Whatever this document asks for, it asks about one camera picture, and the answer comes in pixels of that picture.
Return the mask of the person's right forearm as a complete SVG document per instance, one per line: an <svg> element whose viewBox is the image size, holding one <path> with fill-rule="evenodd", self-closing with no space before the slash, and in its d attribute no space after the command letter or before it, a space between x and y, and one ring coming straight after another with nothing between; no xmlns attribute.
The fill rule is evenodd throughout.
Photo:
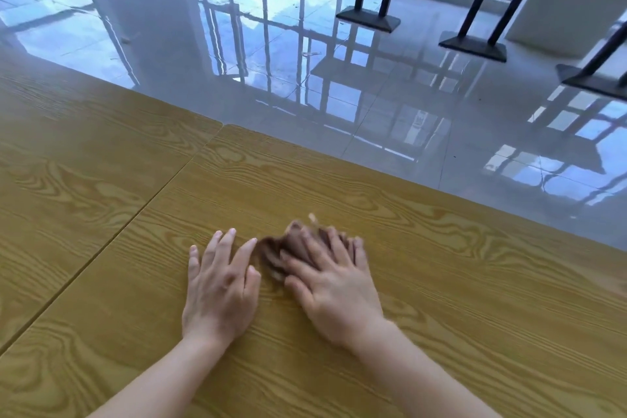
<svg viewBox="0 0 627 418"><path fill-rule="evenodd" d="M346 344L409 418L501 418L387 319L367 321Z"/></svg>

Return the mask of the person's left forearm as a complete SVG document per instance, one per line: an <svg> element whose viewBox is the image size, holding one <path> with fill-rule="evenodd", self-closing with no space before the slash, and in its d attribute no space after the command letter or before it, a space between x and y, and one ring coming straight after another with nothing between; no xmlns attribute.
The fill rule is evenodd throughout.
<svg viewBox="0 0 627 418"><path fill-rule="evenodd" d="M233 342L232 336L186 336L86 418L181 418Z"/></svg>

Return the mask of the person's right hand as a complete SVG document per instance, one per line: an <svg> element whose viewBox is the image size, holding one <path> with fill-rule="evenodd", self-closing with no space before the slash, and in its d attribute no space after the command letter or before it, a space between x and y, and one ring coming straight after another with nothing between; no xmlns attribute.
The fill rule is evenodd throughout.
<svg viewBox="0 0 627 418"><path fill-rule="evenodd" d="M375 317L384 318L371 272L354 264L353 238L345 247L337 230L329 230L335 266L316 271L293 257L286 258L289 276L302 280L315 298L315 310L304 311L314 328L334 345L348 351L346 340Z"/></svg>

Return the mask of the brown cloth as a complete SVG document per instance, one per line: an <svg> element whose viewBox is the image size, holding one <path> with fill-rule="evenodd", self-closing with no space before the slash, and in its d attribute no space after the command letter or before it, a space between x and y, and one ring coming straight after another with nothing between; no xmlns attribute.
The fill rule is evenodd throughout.
<svg viewBox="0 0 627 418"><path fill-rule="evenodd" d="M320 270L310 254L306 242L300 236L300 231L304 227L311 231L312 237L321 246L324 246L331 258L336 261L329 237L330 225L319 223L314 214L309 214L308 225L299 220L293 220L282 235L267 236L260 239L253 251L253 257L260 267L279 286L285 286L285 280L290 275L286 262L288 257L293 257L300 263L308 265L311 269Z"/></svg>

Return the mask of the person's left hand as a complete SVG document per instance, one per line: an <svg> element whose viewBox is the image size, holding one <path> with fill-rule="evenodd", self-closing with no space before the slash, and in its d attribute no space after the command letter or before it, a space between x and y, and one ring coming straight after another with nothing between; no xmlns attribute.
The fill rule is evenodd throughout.
<svg viewBox="0 0 627 418"><path fill-rule="evenodd" d="M243 289L245 274L247 267L251 265L251 255L257 239L246 241L236 252L233 252L232 247L231 274L215 277L215 247L224 233L226 232L216 231L204 252L198 249L201 268L192 282L188 282L187 267L187 295L182 319L183 338L190 335L216 334L232 336L236 340L250 326L255 316L256 309L247 309L243 301Z"/></svg>

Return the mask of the white pillar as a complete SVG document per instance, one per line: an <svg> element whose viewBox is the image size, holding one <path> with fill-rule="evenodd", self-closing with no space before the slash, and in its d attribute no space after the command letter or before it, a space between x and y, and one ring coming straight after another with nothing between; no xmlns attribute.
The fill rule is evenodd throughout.
<svg viewBox="0 0 627 418"><path fill-rule="evenodd" d="M506 40L566 58L584 58L627 12L627 0L524 0Z"/></svg>

